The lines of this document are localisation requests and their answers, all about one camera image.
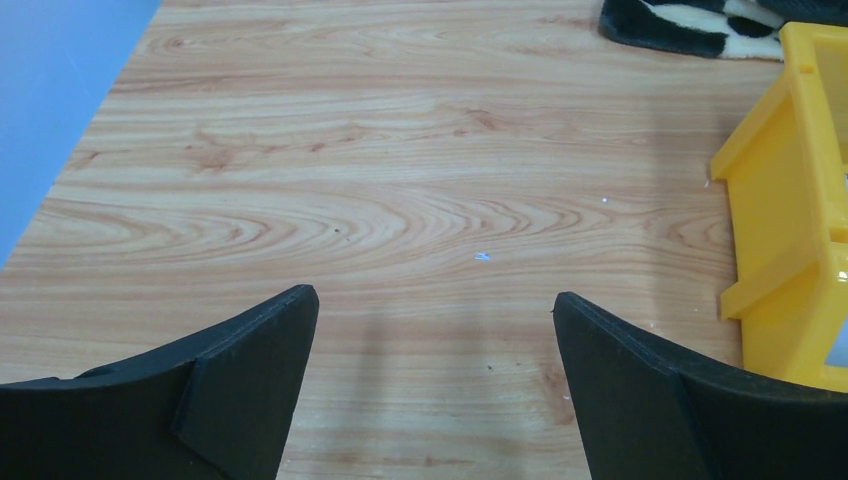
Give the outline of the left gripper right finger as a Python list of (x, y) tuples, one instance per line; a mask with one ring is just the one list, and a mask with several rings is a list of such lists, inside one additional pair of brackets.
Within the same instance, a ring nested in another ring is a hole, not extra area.
[(573, 292), (552, 311), (595, 479), (843, 479), (847, 397), (714, 360)]

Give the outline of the yellow three-compartment bin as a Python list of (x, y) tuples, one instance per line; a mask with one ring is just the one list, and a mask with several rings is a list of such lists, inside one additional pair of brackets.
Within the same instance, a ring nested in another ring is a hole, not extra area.
[(847, 316), (847, 31), (790, 22), (782, 72), (710, 164), (727, 188), (736, 282), (720, 315), (744, 367), (843, 392), (824, 364), (828, 322)]

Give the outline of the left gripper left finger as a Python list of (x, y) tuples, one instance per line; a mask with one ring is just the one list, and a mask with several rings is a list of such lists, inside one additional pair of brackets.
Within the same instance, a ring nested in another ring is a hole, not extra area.
[(1, 388), (5, 479), (273, 479), (315, 335), (294, 286), (74, 378)]

